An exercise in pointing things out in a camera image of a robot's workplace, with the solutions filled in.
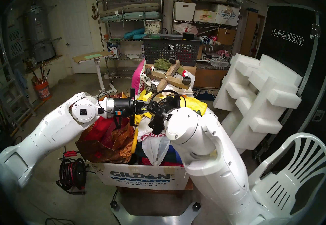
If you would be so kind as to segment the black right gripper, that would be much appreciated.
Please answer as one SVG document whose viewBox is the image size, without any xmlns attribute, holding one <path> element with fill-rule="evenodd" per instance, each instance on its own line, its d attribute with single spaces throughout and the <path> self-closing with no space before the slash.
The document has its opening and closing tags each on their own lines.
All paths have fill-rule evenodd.
<svg viewBox="0 0 326 225">
<path fill-rule="evenodd" d="M 157 94 L 154 94 L 151 97 L 147 107 L 148 112 L 154 115 L 148 126 L 152 129 L 154 135 L 159 135 L 165 129 L 164 123 L 170 112 L 181 108 L 181 98 L 183 98 L 185 106 L 186 98 L 181 94 L 172 94 L 159 99 L 159 101 L 154 101 L 156 96 Z"/>
</svg>

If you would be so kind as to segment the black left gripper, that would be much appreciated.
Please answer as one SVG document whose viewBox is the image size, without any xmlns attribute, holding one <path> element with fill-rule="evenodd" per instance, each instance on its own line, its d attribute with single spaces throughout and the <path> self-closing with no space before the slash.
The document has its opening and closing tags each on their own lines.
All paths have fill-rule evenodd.
<svg viewBox="0 0 326 225">
<path fill-rule="evenodd" d="M 130 96 L 128 98 L 115 98 L 113 100 L 113 119 L 116 126 L 121 126 L 122 118 L 129 118 L 131 126 L 135 125 L 135 115 L 144 115 L 148 113 L 148 101 L 136 100 L 136 89 L 130 88 Z"/>
</svg>

